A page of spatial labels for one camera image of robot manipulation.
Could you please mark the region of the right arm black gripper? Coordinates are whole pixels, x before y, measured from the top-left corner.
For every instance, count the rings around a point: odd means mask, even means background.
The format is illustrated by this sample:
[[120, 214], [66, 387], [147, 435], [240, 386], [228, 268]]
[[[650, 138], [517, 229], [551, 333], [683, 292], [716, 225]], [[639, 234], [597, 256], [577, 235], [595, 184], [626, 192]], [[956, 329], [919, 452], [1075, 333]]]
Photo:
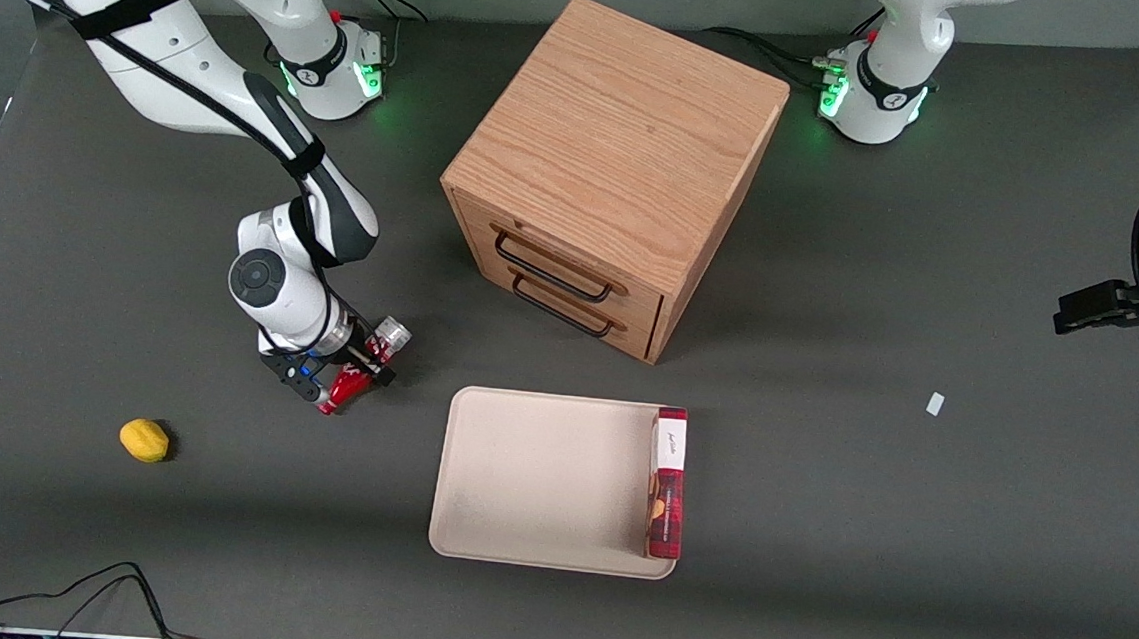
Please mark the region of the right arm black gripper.
[[402, 330], [377, 327], [364, 341], [349, 339], [344, 349], [325, 358], [328, 364], [350, 364], [354, 372], [367, 374], [382, 388], [395, 380], [391, 360], [401, 350]]

